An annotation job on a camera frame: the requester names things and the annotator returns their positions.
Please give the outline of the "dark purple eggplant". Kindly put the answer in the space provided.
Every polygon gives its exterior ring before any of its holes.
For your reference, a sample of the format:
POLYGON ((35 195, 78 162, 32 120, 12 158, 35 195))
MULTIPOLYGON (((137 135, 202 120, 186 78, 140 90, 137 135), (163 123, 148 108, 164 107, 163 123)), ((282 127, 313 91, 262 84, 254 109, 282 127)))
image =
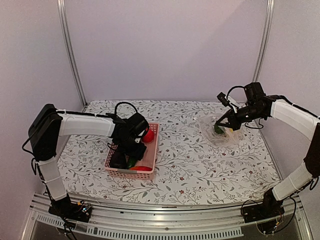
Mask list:
POLYGON ((126 155, 123 152, 115 151, 110 158, 109 167, 115 169, 126 169, 126 155))

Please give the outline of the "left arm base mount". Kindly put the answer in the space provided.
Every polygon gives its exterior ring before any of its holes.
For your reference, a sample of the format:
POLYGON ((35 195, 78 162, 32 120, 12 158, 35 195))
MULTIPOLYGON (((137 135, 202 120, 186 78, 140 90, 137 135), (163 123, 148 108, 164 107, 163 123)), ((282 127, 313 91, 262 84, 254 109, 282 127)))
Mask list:
POLYGON ((63 220, 75 220, 88 223, 92 214, 92 205, 83 200, 72 202, 69 195, 60 200, 52 200, 48 212, 63 220))

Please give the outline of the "floral tablecloth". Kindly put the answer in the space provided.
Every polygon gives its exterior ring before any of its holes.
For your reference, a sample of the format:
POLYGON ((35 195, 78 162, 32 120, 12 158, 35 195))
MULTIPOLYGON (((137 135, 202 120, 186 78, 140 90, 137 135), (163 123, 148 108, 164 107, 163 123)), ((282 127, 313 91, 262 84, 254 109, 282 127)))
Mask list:
POLYGON ((94 198, 160 205, 211 205, 258 201, 280 181, 260 132, 250 124, 234 145, 212 146, 198 119, 219 117, 216 102, 131 100, 92 101, 88 113, 117 111, 127 118, 139 111, 159 124, 153 180, 112 177, 105 170, 109 138, 71 136, 58 167, 69 193, 94 198))

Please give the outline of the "red tomato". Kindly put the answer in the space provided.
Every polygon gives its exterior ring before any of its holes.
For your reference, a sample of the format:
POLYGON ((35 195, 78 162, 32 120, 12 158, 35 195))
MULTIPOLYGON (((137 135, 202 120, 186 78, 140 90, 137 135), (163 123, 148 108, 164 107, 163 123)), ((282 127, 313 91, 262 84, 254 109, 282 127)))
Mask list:
POLYGON ((149 129, 146 135, 142 138, 142 142, 151 143, 155 138, 155 134, 152 129, 149 129))

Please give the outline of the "red orange chili pepper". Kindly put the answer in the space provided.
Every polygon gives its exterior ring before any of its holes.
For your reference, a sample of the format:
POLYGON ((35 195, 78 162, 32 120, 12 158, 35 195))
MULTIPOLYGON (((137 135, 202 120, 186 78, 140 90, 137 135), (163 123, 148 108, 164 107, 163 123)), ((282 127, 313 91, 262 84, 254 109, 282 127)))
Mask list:
POLYGON ((148 166, 134 166, 134 167, 131 167, 129 168, 129 170, 132 170, 132 171, 152 171, 153 169, 151 167, 148 167, 148 166))

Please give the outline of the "pink plastic basket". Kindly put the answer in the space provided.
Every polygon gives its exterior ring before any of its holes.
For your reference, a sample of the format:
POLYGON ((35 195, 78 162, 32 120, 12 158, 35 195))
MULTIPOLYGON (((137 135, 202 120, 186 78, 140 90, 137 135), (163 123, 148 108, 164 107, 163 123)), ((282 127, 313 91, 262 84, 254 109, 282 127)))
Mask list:
POLYGON ((105 160, 105 169, 111 177, 116 178, 127 178, 127 179, 140 179, 140 180, 152 180, 154 178, 155 164, 158 151, 158 137, 159 137, 159 123, 152 122, 149 124, 150 129, 154 132, 154 139, 150 143, 146 143, 146 150, 143 158, 138 161, 135 167, 148 167, 149 170, 138 170, 138 169, 120 169, 110 167, 110 160, 114 155, 114 149, 117 148, 113 143, 111 149, 109 149, 107 158, 105 160))

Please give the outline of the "dark green pepper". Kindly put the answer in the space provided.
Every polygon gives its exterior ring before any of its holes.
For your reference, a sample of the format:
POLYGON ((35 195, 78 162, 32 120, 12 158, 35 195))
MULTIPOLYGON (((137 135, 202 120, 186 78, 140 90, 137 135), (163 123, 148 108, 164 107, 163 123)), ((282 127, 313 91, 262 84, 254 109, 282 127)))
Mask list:
POLYGON ((218 135, 222 135, 225 133, 224 130, 216 124, 213 126, 213 129, 214 129, 214 132, 218 135))

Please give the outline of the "left aluminium frame post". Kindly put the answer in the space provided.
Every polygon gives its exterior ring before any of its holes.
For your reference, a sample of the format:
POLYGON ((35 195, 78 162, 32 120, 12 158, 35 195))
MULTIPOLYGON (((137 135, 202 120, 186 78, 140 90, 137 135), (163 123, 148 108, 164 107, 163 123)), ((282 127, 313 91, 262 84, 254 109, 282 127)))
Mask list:
POLYGON ((65 49, 67 53, 67 58, 70 65, 71 74, 73 77, 74 85, 76 88, 76 91, 78 93, 78 97, 80 100, 80 103, 83 108, 85 108, 88 105, 88 101, 85 96, 85 91, 81 82, 73 46, 72 46, 72 40, 71 40, 71 34, 69 30, 69 24, 68 24, 68 16, 66 11, 66 4, 64 0, 57 0, 57 9, 58 9, 58 15, 61 25, 61 31, 62 31, 62 37, 65 44, 65 49))

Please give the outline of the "clear zip top bag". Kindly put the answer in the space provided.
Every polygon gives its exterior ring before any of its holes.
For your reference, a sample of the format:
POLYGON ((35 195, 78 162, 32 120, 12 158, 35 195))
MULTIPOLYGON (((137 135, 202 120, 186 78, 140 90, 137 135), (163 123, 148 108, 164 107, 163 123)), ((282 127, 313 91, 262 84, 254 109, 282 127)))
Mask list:
POLYGON ((228 147, 240 143, 239 134, 231 128, 217 126, 221 114, 198 117, 200 132, 203 138, 213 147, 228 147))

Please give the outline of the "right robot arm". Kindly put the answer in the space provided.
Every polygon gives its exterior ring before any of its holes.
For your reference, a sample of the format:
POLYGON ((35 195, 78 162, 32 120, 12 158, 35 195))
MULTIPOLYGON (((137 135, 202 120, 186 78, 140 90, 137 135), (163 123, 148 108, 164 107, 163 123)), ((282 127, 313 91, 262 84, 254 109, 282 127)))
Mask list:
POLYGON ((283 181, 268 190, 259 206, 262 218, 269 218, 278 210, 278 203, 299 191, 320 176, 320 118, 310 111, 290 102, 283 95, 266 95, 259 82, 242 86, 246 96, 244 107, 238 107, 229 94, 220 92, 217 99, 230 109, 215 123, 237 131, 242 124, 256 119, 273 118, 302 133, 310 140, 309 149, 302 164, 283 181))

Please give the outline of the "green cucumber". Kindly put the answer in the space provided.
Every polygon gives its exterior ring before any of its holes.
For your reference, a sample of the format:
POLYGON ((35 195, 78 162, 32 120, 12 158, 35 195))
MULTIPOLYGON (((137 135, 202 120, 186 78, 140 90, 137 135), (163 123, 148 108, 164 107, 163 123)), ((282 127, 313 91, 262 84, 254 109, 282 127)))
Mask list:
POLYGON ((127 169, 133 168, 137 163, 137 159, 130 156, 127 160, 127 169))

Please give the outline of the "right aluminium frame post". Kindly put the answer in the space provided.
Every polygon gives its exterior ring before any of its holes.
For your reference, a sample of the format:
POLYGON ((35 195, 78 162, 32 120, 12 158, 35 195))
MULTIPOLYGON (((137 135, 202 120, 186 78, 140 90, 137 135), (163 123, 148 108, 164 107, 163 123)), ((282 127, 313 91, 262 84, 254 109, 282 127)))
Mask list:
POLYGON ((262 29, 262 37, 261 37, 260 47, 258 51, 257 61, 253 71, 253 77, 252 77, 253 83, 256 83, 259 81, 259 77, 261 74, 264 58, 265 58, 267 47, 268 47, 271 28, 272 28, 274 8, 275 8, 275 0, 267 0, 264 24, 262 29))

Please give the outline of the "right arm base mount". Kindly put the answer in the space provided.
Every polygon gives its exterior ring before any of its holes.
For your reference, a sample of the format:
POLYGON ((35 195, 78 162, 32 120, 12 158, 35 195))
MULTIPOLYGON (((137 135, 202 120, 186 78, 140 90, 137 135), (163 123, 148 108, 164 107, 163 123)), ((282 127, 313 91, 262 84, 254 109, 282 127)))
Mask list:
POLYGON ((283 215, 285 210, 283 200, 276 200, 271 188, 264 193, 262 203, 243 205, 240 213, 245 223, 251 223, 283 215))

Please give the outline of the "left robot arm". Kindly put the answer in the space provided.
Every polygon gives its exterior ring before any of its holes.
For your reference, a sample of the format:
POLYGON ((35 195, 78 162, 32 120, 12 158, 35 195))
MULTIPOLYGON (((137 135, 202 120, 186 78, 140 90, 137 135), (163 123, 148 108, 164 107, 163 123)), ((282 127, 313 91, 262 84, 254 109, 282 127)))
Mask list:
POLYGON ((146 135, 149 123, 140 113, 129 118, 120 118, 116 112, 93 114, 58 110, 51 103, 46 104, 28 130, 27 142, 30 154, 36 162, 42 182, 51 198, 56 201, 55 209, 63 216, 74 213, 74 205, 68 194, 58 168, 57 145, 60 137, 71 135, 101 136, 112 142, 125 155, 141 160, 146 146, 137 139, 146 135))

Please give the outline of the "aluminium frame post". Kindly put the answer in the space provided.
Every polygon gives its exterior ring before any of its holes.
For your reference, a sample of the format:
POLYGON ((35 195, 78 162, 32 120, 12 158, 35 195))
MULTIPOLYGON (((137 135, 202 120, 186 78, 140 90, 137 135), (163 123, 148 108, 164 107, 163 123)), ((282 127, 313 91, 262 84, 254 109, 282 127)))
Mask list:
POLYGON ((62 37, 65 44, 65 49, 67 53, 67 58, 70 65, 71 74, 73 77, 74 85, 76 88, 76 91, 78 93, 78 97, 80 100, 80 103, 83 108, 85 108, 88 105, 88 101, 85 96, 85 91, 81 82, 73 46, 72 46, 72 40, 71 40, 71 34, 69 30, 69 24, 68 24, 68 16, 66 11, 66 4, 64 0, 57 0, 57 9, 58 9, 58 15, 61 25, 61 31, 62 31, 62 37))
POLYGON ((268 47, 271 28, 272 28, 274 8, 275 8, 275 0, 267 0, 264 24, 262 29, 262 37, 261 37, 260 47, 258 51, 257 61, 253 71, 253 77, 252 77, 253 83, 256 83, 259 81, 259 77, 261 74, 264 58, 265 58, 267 47, 268 47))

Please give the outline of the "aluminium front rail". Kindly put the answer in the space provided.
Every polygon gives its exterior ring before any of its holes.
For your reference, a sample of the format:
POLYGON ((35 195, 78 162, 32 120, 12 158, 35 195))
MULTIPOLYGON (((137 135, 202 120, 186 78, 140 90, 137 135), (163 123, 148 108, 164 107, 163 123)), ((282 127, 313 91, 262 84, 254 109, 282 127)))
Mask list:
POLYGON ((22 229, 23 240, 312 240, 310 225, 298 196, 283 203, 284 216, 275 233, 271 218, 245 222, 242 203, 163 205, 132 203, 71 194, 73 202, 92 204, 89 222, 63 221, 49 213, 50 200, 36 193, 22 229))

